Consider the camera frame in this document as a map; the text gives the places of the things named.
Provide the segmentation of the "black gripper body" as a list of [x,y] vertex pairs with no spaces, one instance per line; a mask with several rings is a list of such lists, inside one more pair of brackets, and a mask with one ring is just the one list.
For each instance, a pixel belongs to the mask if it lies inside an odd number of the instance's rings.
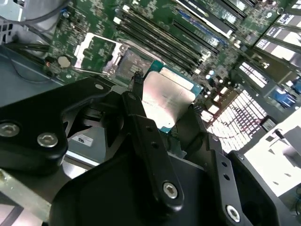
[[151,201],[150,184],[133,154],[105,162],[65,184],[53,200],[53,226],[218,226],[213,188],[202,168],[170,161],[184,193],[171,215]]

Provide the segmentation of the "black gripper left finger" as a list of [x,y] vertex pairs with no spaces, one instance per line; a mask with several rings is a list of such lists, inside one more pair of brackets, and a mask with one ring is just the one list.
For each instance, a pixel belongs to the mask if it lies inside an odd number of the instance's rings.
[[150,184],[151,201],[180,210],[184,194],[155,122],[133,92],[118,94],[85,78],[0,109],[0,165],[34,175],[58,169],[68,139],[88,127],[79,117],[95,108],[111,126],[109,147],[133,154]]

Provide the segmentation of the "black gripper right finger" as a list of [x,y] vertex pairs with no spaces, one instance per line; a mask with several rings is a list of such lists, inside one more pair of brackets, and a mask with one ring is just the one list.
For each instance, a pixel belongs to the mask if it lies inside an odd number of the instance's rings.
[[242,155],[224,154],[191,104],[176,123],[185,159],[202,167],[213,187],[216,213],[228,226],[298,226],[287,207]]

